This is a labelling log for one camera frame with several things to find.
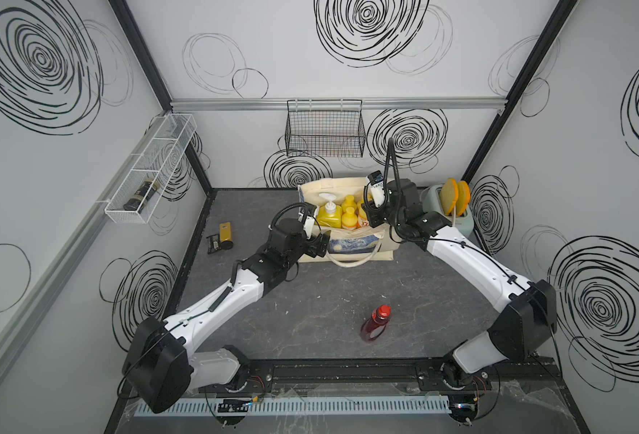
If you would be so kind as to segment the orange bottle yellow cap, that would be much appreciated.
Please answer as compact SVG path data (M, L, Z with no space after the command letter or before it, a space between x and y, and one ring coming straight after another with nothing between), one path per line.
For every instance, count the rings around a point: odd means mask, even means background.
M366 210L364 208L365 203L361 201L357 205L357 219L359 227L367 227L369 225L369 220L367 218Z
M355 197L353 195L347 195L344 201L341 204L342 210L345 213L348 208L357 208L357 202L355 201Z
M358 216L354 206L348 206L343 210L341 226L345 230L354 230L358 227Z

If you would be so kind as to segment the cream canvas shopping bag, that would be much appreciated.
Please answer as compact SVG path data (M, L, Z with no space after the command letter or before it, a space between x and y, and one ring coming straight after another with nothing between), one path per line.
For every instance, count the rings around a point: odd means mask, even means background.
M323 178L302 184L298 187L299 199L317 207L317 216L321 205L326 202L319 197L320 193L331 193L337 197L341 206L347 195L353 195L357 205L363 199L364 188L368 179L361 177ZM320 225L313 233L330 232L328 252L323 261L332 261L342 268L358 267L371 260L392 260L393 253L399 249L399 238L389 234L390 226L383 224L377 228L357 227L354 230L343 228L327 228Z

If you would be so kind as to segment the yellow pump soap bottle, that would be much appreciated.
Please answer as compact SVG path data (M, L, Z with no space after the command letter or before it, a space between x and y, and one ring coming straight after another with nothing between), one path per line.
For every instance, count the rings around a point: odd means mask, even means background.
M320 193L319 197L323 199L326 204L323 204L319 208L317 221L321 227L327 228L342 228L342 208L337 204L337 197L331 193Z

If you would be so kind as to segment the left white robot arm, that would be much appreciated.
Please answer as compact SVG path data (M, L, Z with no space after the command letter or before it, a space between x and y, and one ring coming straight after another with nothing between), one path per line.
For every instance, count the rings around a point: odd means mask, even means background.
M317 206L305 202L281 209L269 225L267 241L254 255L234 262L229 280L174 315L163 320L150 316L138 325L122 378L152 412L165 412L193 389L245 385L245 358L237 349L198 349L238 312L287 281L302 256L326 255L328 233L312 233L317 213Z

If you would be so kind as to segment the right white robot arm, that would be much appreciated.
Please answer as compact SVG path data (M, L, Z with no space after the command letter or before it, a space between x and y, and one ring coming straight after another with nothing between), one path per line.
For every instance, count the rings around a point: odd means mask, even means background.
M443 358L440 371L451 389L468 385L479 371L506 360L523 362L557 330L557 296L545 280L514 273L472 244L454 222L426 212L414 183L400 179L395 141L387 142L384 169L369 175L364 188L371 226L388 224L388 233L411 242L452 267L498 312L486 331Z

